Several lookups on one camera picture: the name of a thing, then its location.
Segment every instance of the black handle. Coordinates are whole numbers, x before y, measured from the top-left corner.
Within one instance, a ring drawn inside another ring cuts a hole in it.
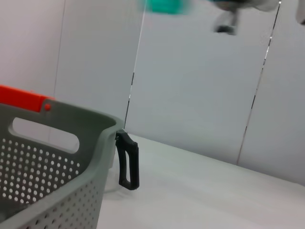
[[[116,147],[120,160],[120,179],[119,184],[129,190],[135,190],[140,186],[139,176],[139,148],[138,143],[132,141],[124,130],[116,134]],[[126,153],[129,156],[130,182],[127,180],[127,161]]]

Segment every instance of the gray plastic basket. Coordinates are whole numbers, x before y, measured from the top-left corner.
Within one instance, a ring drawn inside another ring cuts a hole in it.
[[[0,229],[95,229],[122,121],[0,87],[0,207],[13,215]],[[76,135],[79,150],[70,154],[16,134],[15,117]]]

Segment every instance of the white tabletop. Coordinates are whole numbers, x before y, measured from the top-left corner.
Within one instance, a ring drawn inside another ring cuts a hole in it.
[[[305,187],[131,136],[140,148],[140,188],[109,172],[98,229],[305,228]]]

